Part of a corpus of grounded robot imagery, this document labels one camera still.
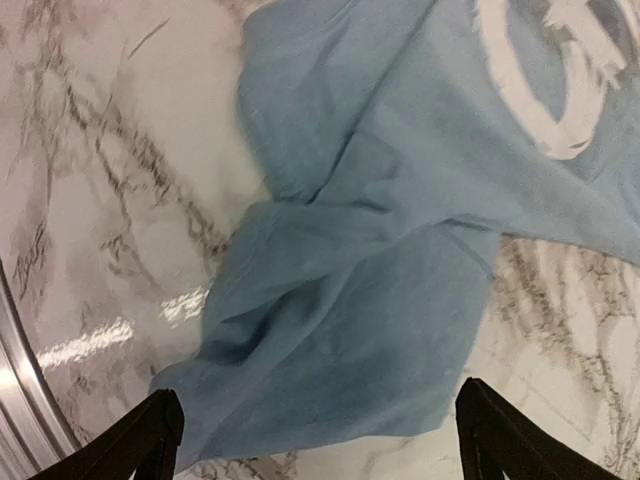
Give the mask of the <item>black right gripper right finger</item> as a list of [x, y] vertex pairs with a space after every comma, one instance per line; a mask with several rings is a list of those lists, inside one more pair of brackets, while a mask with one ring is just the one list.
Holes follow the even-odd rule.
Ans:
[[613, 474], [548, 435], [479, 378], [455, 400], [466, 480], [589, 480]]

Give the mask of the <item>aluminium front rail frame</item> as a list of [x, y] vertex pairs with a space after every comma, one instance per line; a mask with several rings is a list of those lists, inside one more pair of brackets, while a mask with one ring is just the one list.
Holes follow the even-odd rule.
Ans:
[[80, 448], [33, 353], [1, 275], [1, 477], [28, 479]]

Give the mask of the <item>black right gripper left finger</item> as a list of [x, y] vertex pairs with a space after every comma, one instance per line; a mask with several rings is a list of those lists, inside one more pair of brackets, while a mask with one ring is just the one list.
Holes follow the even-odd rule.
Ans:
[[183, 432], [176, 393], [157, 390], [94, 441], [32, 479], [171, 480]]

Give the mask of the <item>light blue printed t-shirt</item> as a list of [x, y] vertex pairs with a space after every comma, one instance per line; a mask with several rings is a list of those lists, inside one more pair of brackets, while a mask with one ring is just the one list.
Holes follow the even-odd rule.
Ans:
[[271, 196], [198, 353], [176, 468], [444, 420], [503, 234], [639, 260], [635, 1], [277, 1], [237, 112]]

